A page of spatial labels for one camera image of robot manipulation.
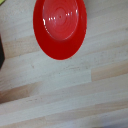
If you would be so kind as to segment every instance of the red plate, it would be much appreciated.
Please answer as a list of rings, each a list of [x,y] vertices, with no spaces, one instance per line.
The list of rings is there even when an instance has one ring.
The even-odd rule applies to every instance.
[[[87,13],[83,0],[37,0],[34,32],[41,49],[51,58],[68,59],[83,43]]]

